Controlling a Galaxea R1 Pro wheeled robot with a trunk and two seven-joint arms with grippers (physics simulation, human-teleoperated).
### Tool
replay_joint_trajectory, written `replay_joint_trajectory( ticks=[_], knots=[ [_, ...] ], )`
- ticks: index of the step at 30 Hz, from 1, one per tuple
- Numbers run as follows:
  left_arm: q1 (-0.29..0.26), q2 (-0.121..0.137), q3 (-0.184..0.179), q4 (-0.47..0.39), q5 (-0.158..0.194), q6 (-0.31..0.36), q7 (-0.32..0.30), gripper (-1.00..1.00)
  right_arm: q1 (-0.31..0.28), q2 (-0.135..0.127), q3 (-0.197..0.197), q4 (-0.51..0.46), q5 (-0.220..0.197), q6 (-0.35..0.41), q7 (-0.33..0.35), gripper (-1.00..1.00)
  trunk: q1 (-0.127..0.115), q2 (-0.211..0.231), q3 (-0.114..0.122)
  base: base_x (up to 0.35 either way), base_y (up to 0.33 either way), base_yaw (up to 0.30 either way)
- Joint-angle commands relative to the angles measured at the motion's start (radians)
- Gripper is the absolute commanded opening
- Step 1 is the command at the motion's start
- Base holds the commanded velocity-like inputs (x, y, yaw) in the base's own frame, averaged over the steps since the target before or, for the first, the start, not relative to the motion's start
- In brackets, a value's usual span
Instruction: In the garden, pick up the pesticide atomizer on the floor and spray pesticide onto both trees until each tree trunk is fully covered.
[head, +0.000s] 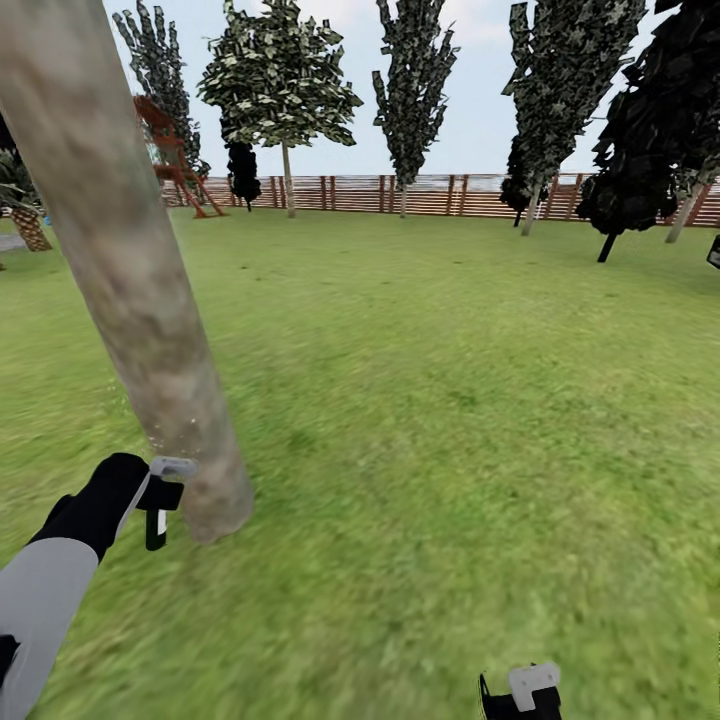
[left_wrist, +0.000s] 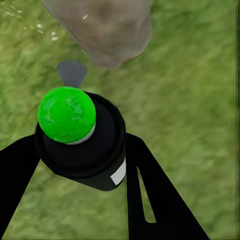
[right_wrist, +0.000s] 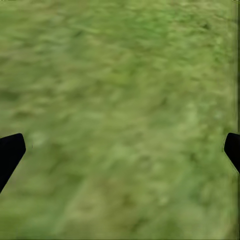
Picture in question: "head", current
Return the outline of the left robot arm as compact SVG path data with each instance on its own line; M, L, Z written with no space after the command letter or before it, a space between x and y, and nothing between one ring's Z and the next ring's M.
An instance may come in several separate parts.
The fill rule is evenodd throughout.
M178 510L191 459L103 459L77 496L65 495L41 531L0 570L0 720L24 720L39 700L98 562L137 509Z

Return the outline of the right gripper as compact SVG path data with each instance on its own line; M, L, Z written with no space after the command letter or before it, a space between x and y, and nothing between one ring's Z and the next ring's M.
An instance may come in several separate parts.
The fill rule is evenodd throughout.
M537 689L531 693L535 709L519 711L512 693L491 696L486 692L485 678L480 676L481 697L487 720L562 720L556 694L549 689Z

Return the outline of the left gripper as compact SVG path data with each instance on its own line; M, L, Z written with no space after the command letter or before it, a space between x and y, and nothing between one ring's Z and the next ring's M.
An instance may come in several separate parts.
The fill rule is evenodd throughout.
M137 509L165 509L167 511L178 510L179 501L183 494L185 485L178 481L168 481L166 479L155 479L155 491L153 495L143 504L138 504Z

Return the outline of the pesticide atomizer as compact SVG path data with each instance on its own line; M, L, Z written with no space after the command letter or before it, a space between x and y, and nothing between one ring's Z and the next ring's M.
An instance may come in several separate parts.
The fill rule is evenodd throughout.
M147 551L158 551L167 542L167 516L165 509L147 509L145 517Z

